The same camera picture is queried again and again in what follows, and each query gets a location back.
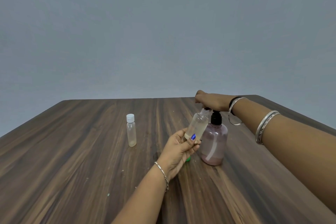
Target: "clear plastic bottle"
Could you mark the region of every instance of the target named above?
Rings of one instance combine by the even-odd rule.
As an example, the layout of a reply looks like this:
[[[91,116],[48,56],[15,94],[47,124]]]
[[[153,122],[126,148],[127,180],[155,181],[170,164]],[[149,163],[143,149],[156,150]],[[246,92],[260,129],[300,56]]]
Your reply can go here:
[[[196,134],[196,141],[201,139],[205,128],[209,123],[208,115],[210,113],[210,108],[203,108],[201,112],[196,113],[187,129],[187,132],[184,134],[184,137],[188,140],[193,134]]]
[[[212,166],[220,165],[224,158],[224,150],[228,139],[228,129],[222,124],[222,116],[213,111],[211,123],[206,127],[200,146],[202,160]]]
[[[126,120],[128,145],[130,147],[133,147],[137,144],[137,133],[135,131],[134,114],[130,113],[126,115]]]

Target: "silver chain bracelet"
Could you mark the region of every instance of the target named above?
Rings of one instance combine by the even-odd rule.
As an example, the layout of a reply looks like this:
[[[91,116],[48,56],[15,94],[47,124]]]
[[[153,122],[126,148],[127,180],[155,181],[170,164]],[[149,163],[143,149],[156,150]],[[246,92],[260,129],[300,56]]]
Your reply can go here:
[[[166,176],[165,172],[162,170],[162,168],[160,167],[160,165],[159,165],[156,161],[155,161],[154,163],[160,168],[161,172],[163,173],[163,175],[164,175],[164,177],[165,177],[166,184],[167,184],[167,188],[166,188],[166,191],[165,191],[165,192],[167,192],[167,190],[169,190],[167,176]]]
[[[270,120],[276,116],[280,114],[278,111],[270,111],[268,114],[266,114],[266,116],[261,120],[257,131],[255,133],[255,141],[257,142],[257,144],[263,144],[263,142],[261,141],[261,137],[263,135],[264,129],[266,128],[266,125],[270,122]]]
[[[227,118],[229,119],[229,122],[230,122],[232,125],[235,125],[235,126],[238,126],[238,125],[240,125],[241,123],[233,124],[233,123],[231,122],[231,120],[230,120],[230,113],[232,113],[231,110],[232,110],[233,106],[235,105],[235,103],[237,103],[237,102],[238,102],[239,100],[241,100],[241,99],[244,99],[244,98],[241,97],[241,98],[237,98],[237,99],[233,100],[232,105],[231,105],[230,108],[229,108],[229,114],[228,114],[228,116],[227,116]]]

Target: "bangle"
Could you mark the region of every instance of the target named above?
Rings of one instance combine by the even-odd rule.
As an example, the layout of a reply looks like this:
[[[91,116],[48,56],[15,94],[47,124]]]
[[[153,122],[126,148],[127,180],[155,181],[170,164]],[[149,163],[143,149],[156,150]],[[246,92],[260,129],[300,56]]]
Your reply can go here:
[[[266,114],[266,116],[261,120],[258,128],[257,128],[257,132],[255,133],[255,141],[257,142],[257,144],[263,144],[263,142],[261,141],[261,137],[263,135],[264,129],[267,125],[267,123],[270,122],[270,120],[276,116],[280,114],[278,111],[270,111],[268,114]]]
[[[241,100],[241,99],[243,99],[243,98],[242,98],[242,97],[238,97],[238,98],[236,98],[236,99],[233,100],[232,105],[231,105],[230,108],[229,108],[229,115],[227,116],[227,118],[229,119],[229,122],[230,122],[232,125],[235,125],[235,126],[238,126],[238,125],[240,125],[241,123],[233,124],[233,123],[231,122],[231,120],[230,120],[230,113],[232,113],[231,110],[232,110],[233,106],[235,105],[235,103],[237,103],[237,102],[238,102],[239,100]]]
[[[167,176],[166,176],[165,172],[162,170],[162,168],[160,167],[160,165],[159,165],[156,161],[155,161],[154,163],[160,168],[161,172],[163,173],[163,175],[164,175],[164,177],[165,177],[166,184],[167,184],[167,188],[166,188],[166,191],[165,191],[165,192],[167,192],[167,190],[169,190]]]
[[[234,97],[233,99],[231,99],[231,101],[230,101],[230,103],[229,103],[229,109],[230,109],[230,107],[231,107],[233,101],[234,101],[235,99],[237,99],[237,98],[241,98],[241,97],[240,97],[240,96],[237,96],[237,97]]]

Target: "black pump head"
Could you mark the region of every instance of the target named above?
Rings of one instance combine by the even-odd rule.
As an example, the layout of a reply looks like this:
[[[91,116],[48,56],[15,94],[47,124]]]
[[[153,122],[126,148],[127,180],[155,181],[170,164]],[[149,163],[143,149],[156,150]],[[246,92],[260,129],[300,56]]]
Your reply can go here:
[[[211,115],[211,124],[213,125],[221,125],[222,124],[222,116],[220,111],[213,110]]]

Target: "pink translucent bottle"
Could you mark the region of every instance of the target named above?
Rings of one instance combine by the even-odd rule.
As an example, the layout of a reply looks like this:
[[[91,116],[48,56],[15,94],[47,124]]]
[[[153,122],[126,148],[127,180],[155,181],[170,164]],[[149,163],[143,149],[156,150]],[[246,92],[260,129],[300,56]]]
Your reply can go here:
[[[222,116],[213,111],[211,122],[206,127],[200,147],[202,160],[212,166],[220,165],[224,158],[224,150],[228,139],[228,129],[222,124]]]

